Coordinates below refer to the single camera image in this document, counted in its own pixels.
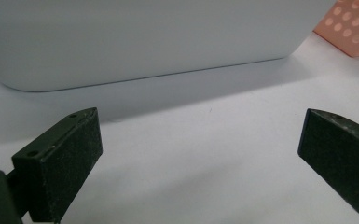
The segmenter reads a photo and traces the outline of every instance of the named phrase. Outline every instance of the white table surface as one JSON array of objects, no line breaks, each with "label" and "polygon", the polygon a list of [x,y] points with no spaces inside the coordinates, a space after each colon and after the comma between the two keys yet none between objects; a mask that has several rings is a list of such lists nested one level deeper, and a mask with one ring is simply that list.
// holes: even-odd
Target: white table surface
[{"label": "white table surface", "polygon": [[307,108],[359,123],[359,58],[315,34],[263,63],[44,93],[0,84],[0,170],[93,106],[104,154],[62,223],[359,223],[297,155]]}]

